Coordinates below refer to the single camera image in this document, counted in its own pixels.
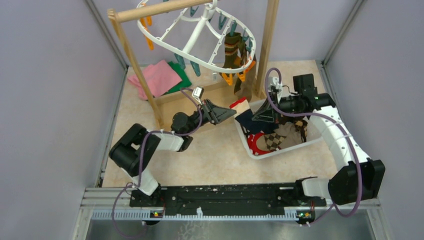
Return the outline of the navy blue sock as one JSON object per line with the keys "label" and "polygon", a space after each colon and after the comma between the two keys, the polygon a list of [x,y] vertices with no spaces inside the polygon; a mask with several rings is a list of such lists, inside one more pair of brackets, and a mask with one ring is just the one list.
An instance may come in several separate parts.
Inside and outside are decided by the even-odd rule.
{"label": "navy blue sock", "polygon": [[229,108],[236,111],[236,114],[233,116],[235,121],[251,134],[272,134],[279,127],[277,123],[253,120],[253,111],[245,97],[233,102]]}

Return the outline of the olive striped sock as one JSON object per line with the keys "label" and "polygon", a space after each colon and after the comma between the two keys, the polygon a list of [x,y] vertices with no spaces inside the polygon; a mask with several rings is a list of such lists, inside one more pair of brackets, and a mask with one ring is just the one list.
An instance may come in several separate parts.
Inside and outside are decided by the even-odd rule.
{"label": "olive striped sock", "polygon": [[225,69],[237,69],[240,67],[241,58],[239,56],[239,46],[242,37],[240,32],[225,35],[224,38],[224,64]]}
{"label": "olive striped sock", "polygon": [[[250,56],[249,52],[247,50],[247,47],[246,47],[246,42],[244,40],[241,40],[239,42],[238,51],[239,51],[239,54],[236,57],[235,64],[238,67],[243,67],[249,61],[248,57]],[[244,71],[240,72],[240,74],[245,73],[245,72],[249,72],[255,66],[255,64],[256,64],[256,62],[253,60],[251,62],[251,64],[249,64],[248,67]]]}

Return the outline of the white oval clip hanger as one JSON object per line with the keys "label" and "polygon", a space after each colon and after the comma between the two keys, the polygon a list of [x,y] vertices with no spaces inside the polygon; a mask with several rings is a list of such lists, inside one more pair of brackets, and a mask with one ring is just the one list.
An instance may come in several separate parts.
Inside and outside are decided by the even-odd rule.
{"label": "white oval clip hanger", "polygon": [[[186,67],[186,61],[189,61],[196,76],[199,77],[201,75],[200,67],[204,67],[220,74],[229,86],[233,85],[237,79],[244,82],[247,72],[240,72],[244,71],[252,61],[255,61],[256,64],[255,54],[257,43],[253,33],[238,18],[220,9],[216,0],[206,3],[203,13],[195,17],[198,9],[198,6],[184,8],[177,18],[173,20],[171,25],[165,29],[161,36],[155,36],[150,33],[148,28],[153,24],[151,16],[141,17],[137,21],[137,26],[144,34],[151,50],[154,48],[154,45],[158,45],[173,52],[178,64],[183,69]],[[185,46],[179,48],[167,43],[165,39],[171,30],[173,30],[178,23],[182,22],[195,23],[196,25]],[[191,53],[203,30],[207,30],[217,39],[214,50],[208,60],[198,58]],[[235,32],[241,33],[241,39],[246,43],[246,48],[249,52],[248,62],[239,68],[223,68],[225,62],[224,39],[226,34],[230,33],[233,35]]]}

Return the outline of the tan ribbed sock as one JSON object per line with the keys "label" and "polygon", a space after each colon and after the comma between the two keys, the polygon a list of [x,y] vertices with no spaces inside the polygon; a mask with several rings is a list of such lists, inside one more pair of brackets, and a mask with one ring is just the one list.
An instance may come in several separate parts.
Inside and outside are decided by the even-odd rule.
{"label": "tan ribbed sock", "polygon": [[255,64],[247,72],[245,76],[245,81],[241,81],[240,79],[236,80],[233,92],[238,99],[246,98],[248,102],[251,101],[256,74],[257,74],[257,66]]}

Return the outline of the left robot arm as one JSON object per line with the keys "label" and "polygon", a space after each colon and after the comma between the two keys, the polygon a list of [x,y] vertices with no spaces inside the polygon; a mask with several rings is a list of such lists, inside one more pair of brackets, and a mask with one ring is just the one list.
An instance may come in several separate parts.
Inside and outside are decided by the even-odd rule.
{"label": "left robot arm", "polygon": [[147,130],[139,123],[114,144],[109,158],[131,179],[132,187],[142,192],[141,200],[149,207],[160,202],[157,191],[160,184],[147,170],[156,151],[185,151],[193,141],[191,136],[205,124],[217,125],[236,115],[236,110],[220,107],[205,99],[196,106],[197,110],[187,115],[177,112],[172,118],[171,130]]}

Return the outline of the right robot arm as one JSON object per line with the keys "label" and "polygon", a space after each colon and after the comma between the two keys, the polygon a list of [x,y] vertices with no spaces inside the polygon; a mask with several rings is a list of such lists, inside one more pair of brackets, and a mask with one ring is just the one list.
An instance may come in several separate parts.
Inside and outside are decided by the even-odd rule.
{"label": "right robot arm", "polygon": [[319,93],[313,74],[293,77],[294,94],[286,95],[281,77],[265,82],[266,101],[253,115],[253,120],[275,122],[279,117],[306,117],[315,127],[335,161],[337,173],[330,179],[308,177],[297,180],[293,192],[299,206],[307,206],[314,197],[331,199],[336,205],[370,200],[378,196],[386,167],[373,160],[341,120],[335,101],[328,93]]}

